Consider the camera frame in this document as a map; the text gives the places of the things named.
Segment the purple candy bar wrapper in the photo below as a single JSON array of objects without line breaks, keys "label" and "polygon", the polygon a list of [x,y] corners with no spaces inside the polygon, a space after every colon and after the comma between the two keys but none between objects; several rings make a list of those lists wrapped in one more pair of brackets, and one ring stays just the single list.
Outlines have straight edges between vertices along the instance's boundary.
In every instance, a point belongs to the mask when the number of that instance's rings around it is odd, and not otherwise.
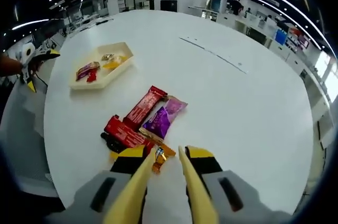
[{"label": "purple candy bar wrapper", "polygon": [[176,98],[170,98],[155,115],[149,119],[142,127],[156,136],[164,139],[171,123],[178,113],[187,106],[187,103]]}]

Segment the person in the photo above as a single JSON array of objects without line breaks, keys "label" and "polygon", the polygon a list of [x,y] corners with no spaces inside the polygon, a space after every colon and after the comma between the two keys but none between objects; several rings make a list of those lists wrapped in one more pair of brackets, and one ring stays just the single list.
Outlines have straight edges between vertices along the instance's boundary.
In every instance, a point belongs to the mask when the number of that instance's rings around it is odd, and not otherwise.
[{"label": "person", "polygon": [[[31,63],[29,64],[29,69],[36,72],[39,69],[40,64]],[[15,74],[20,74],[22,71],[23,65],[5,54],[0,55],[0,77],[11,76]]]},{"label": "person", "polygon": [[244,8],[238,0],[230,1],[230,6],[234,15],[239,15],[240,11]]},{"label": "person", "polygon": [[244,16],[244,18],[246,18],[247,17],[247,14],[251,14],[251,8],[248,8],[246,11],[245,11],[245,16]]}]

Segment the gold wrapped candy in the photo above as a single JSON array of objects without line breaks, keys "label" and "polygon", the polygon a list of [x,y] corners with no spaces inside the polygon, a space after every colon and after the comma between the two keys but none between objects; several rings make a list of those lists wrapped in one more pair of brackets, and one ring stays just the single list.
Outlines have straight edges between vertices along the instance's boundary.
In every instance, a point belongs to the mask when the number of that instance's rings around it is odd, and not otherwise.
[{"label": "gold wrapped candy", "polygon": [[166,162],[169,157],[175,156],[176,152],[166,146],[165,144],[161,143],[159,148],[156,151],[156,161],[153,164],[152,170],[156,174],[160,174],[160,169],[162,165]]}]

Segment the desk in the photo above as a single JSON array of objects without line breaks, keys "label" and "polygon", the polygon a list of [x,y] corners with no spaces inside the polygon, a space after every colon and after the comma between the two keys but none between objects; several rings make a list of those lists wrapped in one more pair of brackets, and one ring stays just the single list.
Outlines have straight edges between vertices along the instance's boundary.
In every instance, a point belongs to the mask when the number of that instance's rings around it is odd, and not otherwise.
[{"label": "desk", "polygon": [[[190,37],[219,56],[231,55],[245,74],[185,42]],[[99,91],[71,91],[73,63],[89,50],[126,42],[134,66]],[[67,38],[56,60],[45,102],[48,164],[61,201],[102,169],[109,151],[100,138],[111,116],[123,118],[151,85],[187,102],[168,131],[172,149],[211,151],[223,170],[254,187],[272,211],[292,214],[301,199],[312,158],[313,125],[300,77],[271,51],[237,31],[182,13],[135,10]],[[191,223],[178,157],[148,182],[145,223]]]}]

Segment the yellow candy wrapper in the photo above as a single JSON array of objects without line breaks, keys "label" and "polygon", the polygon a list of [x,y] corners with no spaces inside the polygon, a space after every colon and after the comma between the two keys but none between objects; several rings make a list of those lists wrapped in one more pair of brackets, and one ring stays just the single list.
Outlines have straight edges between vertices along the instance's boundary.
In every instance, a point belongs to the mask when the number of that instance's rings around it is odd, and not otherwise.
[{"label": "yellow candy wrapper", "polygon": [[106,63],[103,68],[105,69],[115,69],[119,65],[121,65],[123,62],[125,62],[128,59],[127,56],[121,56],[121,55],[114,55],[108,63]]}]

